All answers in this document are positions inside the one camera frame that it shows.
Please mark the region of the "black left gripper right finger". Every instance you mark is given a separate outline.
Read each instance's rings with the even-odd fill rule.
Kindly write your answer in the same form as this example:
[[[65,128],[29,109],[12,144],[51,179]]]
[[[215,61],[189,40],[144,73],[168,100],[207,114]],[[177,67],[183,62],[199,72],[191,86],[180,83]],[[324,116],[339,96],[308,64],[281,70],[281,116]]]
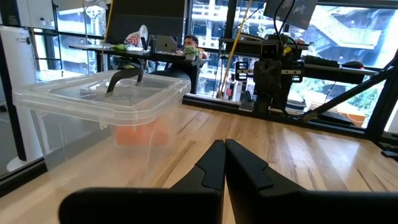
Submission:
[[[236,223],[397,224],[397,194],[307,190],[233,139],[226,181]]]

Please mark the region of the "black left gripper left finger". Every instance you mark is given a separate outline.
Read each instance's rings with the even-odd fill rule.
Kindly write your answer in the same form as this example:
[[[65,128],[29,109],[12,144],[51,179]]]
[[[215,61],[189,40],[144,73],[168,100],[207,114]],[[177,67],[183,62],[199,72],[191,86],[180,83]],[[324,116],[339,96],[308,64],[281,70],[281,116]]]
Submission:
[[[91,187],[64,198],[60,223],[221,223],[226,145],[216,140],[169,189]]]

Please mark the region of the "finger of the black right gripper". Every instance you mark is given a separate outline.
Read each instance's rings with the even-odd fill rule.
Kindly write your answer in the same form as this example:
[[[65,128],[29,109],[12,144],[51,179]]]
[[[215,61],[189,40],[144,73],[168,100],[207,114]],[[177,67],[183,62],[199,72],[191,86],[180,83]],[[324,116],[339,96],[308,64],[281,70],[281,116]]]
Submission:
[[[269,75],[269,91],[271,93],[278,93],[281,89],[281,74],[272,73]]]
[[[265,93],[267,91],[267,77],[265,73],[255,73],[254,83],[256,93]]]

